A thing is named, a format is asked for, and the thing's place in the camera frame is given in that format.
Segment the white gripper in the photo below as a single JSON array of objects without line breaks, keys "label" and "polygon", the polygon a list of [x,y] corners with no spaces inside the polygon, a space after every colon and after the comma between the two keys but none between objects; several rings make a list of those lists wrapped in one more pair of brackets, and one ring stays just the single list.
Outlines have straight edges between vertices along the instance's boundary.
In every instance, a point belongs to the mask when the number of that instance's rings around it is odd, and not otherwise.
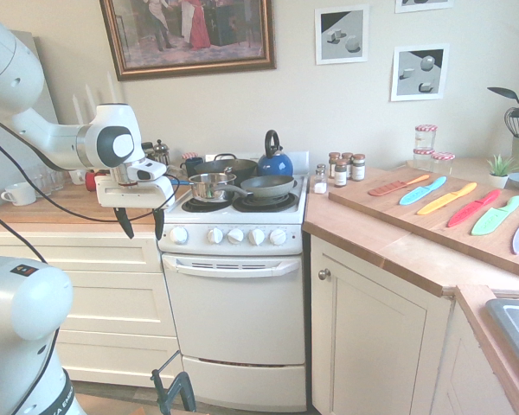
[{"label": "white gripper", "polygon": [[169,207],[176,200],[167,177],[131,186],[121,186],[110,176],[96,176],[94,180],[99,204],[105,208],[115,208],[116,219],[129,239],[134,238],[134,232],[125,208],[155,208],[152,211],[154,232],[156,240],[162,238],[164,212],[159,207],[164,203]]}]

